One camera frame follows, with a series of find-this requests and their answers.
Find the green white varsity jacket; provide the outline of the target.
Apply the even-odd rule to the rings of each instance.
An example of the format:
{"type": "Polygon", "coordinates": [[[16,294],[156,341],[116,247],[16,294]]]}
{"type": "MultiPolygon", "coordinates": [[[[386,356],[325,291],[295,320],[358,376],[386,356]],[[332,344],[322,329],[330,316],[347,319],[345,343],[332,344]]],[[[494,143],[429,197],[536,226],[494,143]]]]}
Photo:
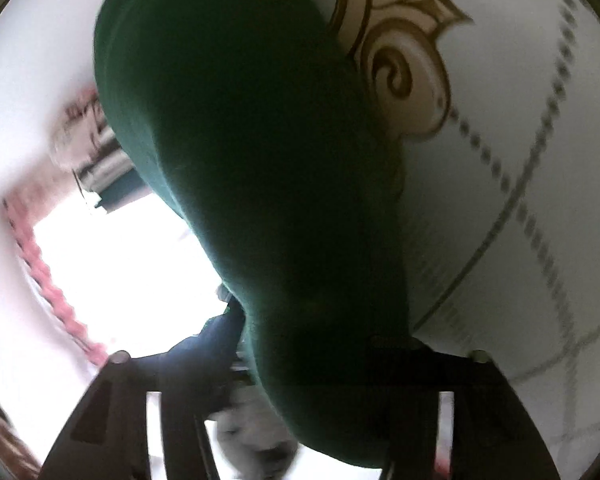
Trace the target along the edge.
{"type": "Polygon", "coordinates": [[[105,0],[100,102],[244,308],[304,445],[385,463],[407,299],[384,136],[312,0],[105,0]]]}

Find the clothes rack with garments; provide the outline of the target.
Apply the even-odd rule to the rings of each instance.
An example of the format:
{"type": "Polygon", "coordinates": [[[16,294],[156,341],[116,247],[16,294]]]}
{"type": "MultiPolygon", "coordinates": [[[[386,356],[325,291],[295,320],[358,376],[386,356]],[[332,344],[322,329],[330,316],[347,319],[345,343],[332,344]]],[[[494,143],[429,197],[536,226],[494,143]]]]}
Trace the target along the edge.
{"type": "Polygon", "coordinates": [[[50,136],[50,158],[70,172],[95,207],[114,212],[151,193],[105,116],[95,87],[86,87],[62,108],[50,136]]]}

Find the pink curtain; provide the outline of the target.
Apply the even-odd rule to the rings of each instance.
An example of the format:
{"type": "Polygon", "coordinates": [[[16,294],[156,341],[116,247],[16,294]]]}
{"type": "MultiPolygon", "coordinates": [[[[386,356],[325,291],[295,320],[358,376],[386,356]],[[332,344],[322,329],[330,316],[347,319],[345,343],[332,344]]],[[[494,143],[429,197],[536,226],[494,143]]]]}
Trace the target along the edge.
{"type": "Polygon", "coordinates": [[[12,230],[17,254],[24,265],[24,272],[33,281],[34,291],[62,329],[83,352],[90,364],[101,368],[108,359],[105,347],[91,340],[87,327],[76,318],[76,311],[68,303],[64,292],[53,282],[50,267],[43,260],[42,249],[35,239],[33,224],[28,211],[18,198],[5,198],[3,208],[12,230]]]}

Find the white checkered floral cloth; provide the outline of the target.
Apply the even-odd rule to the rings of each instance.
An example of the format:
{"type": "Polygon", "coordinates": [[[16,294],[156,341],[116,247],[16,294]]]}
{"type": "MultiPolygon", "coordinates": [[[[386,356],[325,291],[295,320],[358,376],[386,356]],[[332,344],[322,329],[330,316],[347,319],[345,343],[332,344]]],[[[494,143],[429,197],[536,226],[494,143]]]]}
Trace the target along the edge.
{"type": "Polygon", "coordinates": [[[600,478],[600,0],[314,0],[384,116],[413,334],[600,478]]]}

